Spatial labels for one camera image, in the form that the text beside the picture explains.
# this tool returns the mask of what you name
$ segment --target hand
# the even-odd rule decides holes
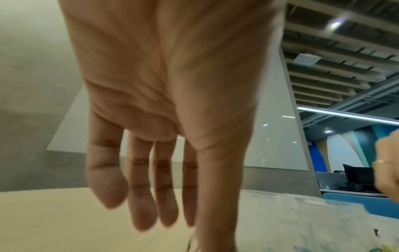
[[[170,163],[176,137],[183,135],[186,222],[196,226],[202,252],[232,251],[244,155],[268,56],[278,51],[285,2],[60,5],[89,93],[87,179],[94,194],[107,208],[127,198],[138,230],[158,217],[172,225],[178,207]],[[125,176],[119,169],[124,129],[130,132]]]
[[[375,144],[377,160],[374,163],[375,185],[393,201],[399,203],[399,130]]]

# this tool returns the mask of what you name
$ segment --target table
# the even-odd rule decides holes
[[[182,209],[181,189],[175,189]],[[180,214],[168,232],[159,223],[146,233],[132,227],[127,205],[104,209],[88,188],[0,193],[0,251],[184,252],[193,229]],[[399,237],[399,220],[370,217],[387,244]]]
[[[320,189],[320,192],[322,192],[322,193],[352,194],[352,195],[359,195],[359,196],[370,196],[370,197],[381,197],[381,198],[386,198],[387,197],[383,193],[361,193],[361,192],[341,191],[341,190],[332,190],[332,189]]]

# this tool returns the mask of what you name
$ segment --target ceiling-mounted access point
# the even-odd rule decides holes
[[[317,55],[299,54],[292,63],[301,66],[313,66],[319,60],[321,60],[321,57]]]

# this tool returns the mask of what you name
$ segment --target blue chair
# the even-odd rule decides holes
[[[359,196],[343,193],[325,193],[323,199],[358,203],[365,206],[370,214],[399,219],[399,204],[388,198]]]

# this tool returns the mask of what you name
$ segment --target computer monitor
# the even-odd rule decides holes
[[[374,185],[374,169],[370,167],[353,167],[344,164],[348,182],[359,185]]]

